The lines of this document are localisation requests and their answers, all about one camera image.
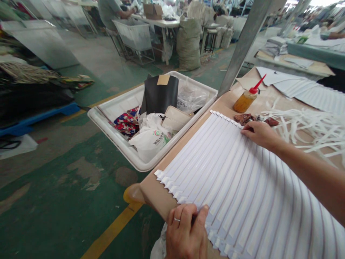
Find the gray shirt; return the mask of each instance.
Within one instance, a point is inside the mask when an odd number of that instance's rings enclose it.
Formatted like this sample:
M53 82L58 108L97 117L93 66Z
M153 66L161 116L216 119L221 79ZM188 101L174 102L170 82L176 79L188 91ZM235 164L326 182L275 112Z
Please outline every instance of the gray shirt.
M122 11L115 0L98 0L98 11L100 12L101 20L104 25L109 30L115 31L116 26L112 20L120 19L120 16L117 14L117 12Z

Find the glue bottle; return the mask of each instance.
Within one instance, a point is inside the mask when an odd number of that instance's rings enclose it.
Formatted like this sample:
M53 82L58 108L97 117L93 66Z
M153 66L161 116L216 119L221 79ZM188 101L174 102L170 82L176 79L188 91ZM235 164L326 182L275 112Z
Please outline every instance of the glue bottle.
M258 97L259 92L259 85L263 81L266 75L262 77L262 79L250 90L245 91L239 99L235 102L233 109L235 112L244 113L249 108L249 106L253 103L253 101Z

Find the beige tag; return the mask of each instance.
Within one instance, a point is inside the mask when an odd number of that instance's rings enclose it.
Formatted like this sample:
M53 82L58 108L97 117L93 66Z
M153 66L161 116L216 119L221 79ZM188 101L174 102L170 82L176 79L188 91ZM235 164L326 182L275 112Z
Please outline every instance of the beige tag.
M160 75L158 77L157 85L167 85L169 82L170 75Z

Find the finger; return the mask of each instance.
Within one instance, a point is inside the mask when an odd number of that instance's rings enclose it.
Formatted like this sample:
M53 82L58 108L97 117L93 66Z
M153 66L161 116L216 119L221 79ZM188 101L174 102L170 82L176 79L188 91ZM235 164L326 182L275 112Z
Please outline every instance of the finger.
M184 207L186 207L186 206L187 206L187 204L182 204L175 209L174 219L173 219L173 223L172 223L172 226L175 229L179 228L179 226L180 226L182 211L183 211Z
M256 122L256 121L250 121L246 125L244 125L244 130L250 130L250 129L255 129L258 124L261 122Z
M168 216L168 226L171 226L173 224L173 221L174 221L174 212L175 212L175 208L173 208L170 213L169 213L169 216Z
M205 222L206 217L208 215L208 205L202 207L199 211L197 218L195 219L195 223L192 227L191 235L195 238L202 238L203 232L205 230Z
M188 204L182 210L181 221L180 221L180 228L183 228L190 233L190 229L192 228L192 217L194 214L198 214L198 208L195 204Z
M254 132L245 129L241 130L241 133L250 139L252 139L255 135Z
M204 235L202 236L201 245L200 245L200 252L199 252L199 259L207 259L207 232L206 229L204 231Z

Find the right hand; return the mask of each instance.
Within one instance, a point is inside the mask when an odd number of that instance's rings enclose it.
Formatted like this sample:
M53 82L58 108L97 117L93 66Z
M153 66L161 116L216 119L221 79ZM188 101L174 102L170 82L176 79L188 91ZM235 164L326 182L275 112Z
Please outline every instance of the right hand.
M251 121L248 122L241 133L259 146L268 149L271 152L275 151L275 148L282 143L284 140L266 123Z
M195 204L183 204L170 211L165 259L207 259L207 214L207 205L198 213Z

